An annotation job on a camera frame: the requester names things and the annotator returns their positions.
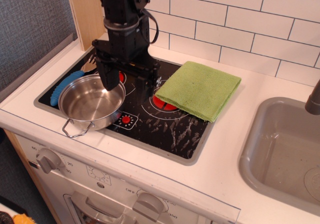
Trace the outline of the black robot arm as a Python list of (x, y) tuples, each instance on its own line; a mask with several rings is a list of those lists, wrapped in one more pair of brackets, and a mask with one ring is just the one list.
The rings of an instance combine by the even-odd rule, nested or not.
[(149, 20), (154, 17), (145, 9), (150, 0), (101, 0), (108, 40), (94, 40), (96, 66), (106, 90), (120, 82), (120, 72), (135, 78), (136, 101), (146, 102), (160, 84), (159, 62), (148, 52)]

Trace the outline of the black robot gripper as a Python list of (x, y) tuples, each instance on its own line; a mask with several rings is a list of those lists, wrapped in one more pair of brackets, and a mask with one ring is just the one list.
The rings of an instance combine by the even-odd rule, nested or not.
[(127, 72), (136, 78), (137, 102), (149, 99), (159, 85), (160, 65), (148, 53), (148, 47), (155, 43), (159, 30), (150, 41), (149, 20), (157, 24), (153, 16), (136, 16), (125, 23), (111, 22), (105, 18), (109, 40), (94, 40), (96, 67), (102, 84), (107, 91), (120, 82), (119, 72)]

